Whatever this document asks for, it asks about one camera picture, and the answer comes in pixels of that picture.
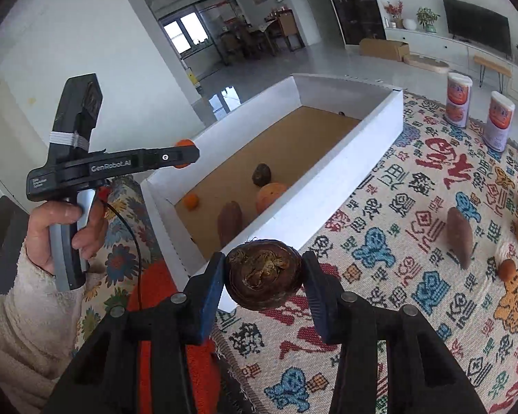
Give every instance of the television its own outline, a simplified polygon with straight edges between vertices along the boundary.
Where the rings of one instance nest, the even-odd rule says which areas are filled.
[[[471,40],[512,56],[508,19],[465,1],[443,0],[449,34]]]

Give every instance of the human hand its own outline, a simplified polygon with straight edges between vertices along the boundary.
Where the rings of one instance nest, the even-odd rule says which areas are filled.
[[[71,246],[85,260],[93,257],[104,245],[108,221],[104,218],[104,205],[95,199],[90,209],[87,226],[73,237]],[[25,248],[33,264],[54,275],[54,262],[50,250],[49,227],[53,224],[73,224],[81,217],[80,207],[65,202],[48,201],[36,207],[29,217]]]

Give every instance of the dark cabinet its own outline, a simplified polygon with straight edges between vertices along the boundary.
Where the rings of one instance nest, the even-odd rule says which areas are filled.
[[[358,45],[365,37],[385,39],[377,0],[332,0],[347,45]]]

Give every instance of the metal screw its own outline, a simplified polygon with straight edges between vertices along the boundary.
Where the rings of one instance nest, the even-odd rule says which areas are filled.
[[[111,314],[112,317],[121,317],[125,314],[125,309],[121,305],[116,305],[109,311],[109,314]]]
[[[344,302],[353,303],[357,301],[357,295],[355,293],[352,293],[351,291],[345,291],[341,293],[341,300]]]
[[[174,293],[171,296],[171,302],[174,304],[183,304],[186,301],[186,294],[185,293]]]
[[[416,308],[414,305],[405,305],[403,307],[403,311],[408,316],[416,316],[418,314],[418,308]]]

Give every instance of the finger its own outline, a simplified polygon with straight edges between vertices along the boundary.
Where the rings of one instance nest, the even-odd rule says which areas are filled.
[[[100,231],[99,237],[96,241],[94,241],[92,244],[85,246],[80,254],[85,260],[89,260],[92,257],[95,256],[95,254],[98,253],[98,251],[102,248],[104,245],[105,235],[108,232],[108,223],[105,222],[105,224],[102,227],[102,230]]]
[[[98,224],[87,225],[84,229],[79,230],[75,236],[73,236],[73,240],[71,241],[73,249],[82,249],[83,247],[89,246],[95,242],[99,238],[100,233],[104,228],[104,224],[107,226],[107,221],[105,218],[102,218]]]
[[[94,203],[90,208],[90,213],[88,214],[88,223],[87,225],[97,226],[100,224],[100,221],[104,218],[105,208],[102,201],[98,198],[94,199]]]
[[[81,215],[82,210],[76,205],[48,201],[32,211],[27,231],[33,234],[48,234],[48,227],[52,224],[73,224]]]

